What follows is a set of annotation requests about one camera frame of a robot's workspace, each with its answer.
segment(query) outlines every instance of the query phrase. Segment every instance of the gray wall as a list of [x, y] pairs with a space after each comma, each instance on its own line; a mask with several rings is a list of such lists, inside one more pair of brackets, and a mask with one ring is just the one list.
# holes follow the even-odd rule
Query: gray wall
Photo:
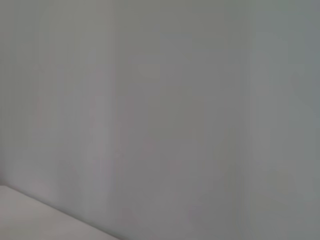
[[320, 239], [320, 2], [252, 6], [248, 240]]
[[132, 240], [238, 240], [246, 9], [1, 0], [2, 181]]

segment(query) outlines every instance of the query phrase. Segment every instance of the white surface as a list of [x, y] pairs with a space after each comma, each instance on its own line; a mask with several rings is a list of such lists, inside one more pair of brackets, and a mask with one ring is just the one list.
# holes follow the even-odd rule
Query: white surface
[[320, 1], [255, 0], [245, 240], [320, 239]]
[[246, 11], [0, 0], [0, 177], [130, 240], [239, 240]]
[[6, 186], [0, 186], [1, 240], [116, 240]]

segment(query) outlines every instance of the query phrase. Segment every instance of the white table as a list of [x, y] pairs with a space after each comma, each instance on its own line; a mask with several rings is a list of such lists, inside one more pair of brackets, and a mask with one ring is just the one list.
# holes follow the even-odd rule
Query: white table
[[117, 240], [39, 201], [0, 186], [0, 240]]

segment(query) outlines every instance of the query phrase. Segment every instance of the white wall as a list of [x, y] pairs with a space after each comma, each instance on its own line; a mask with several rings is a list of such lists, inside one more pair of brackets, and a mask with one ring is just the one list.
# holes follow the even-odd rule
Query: white wall
[[320, 2], [256, 0], [248, 240], [320, 238]]
[[247, 6], [2, 0], [5, 184], [132, 240], [241, 238]]

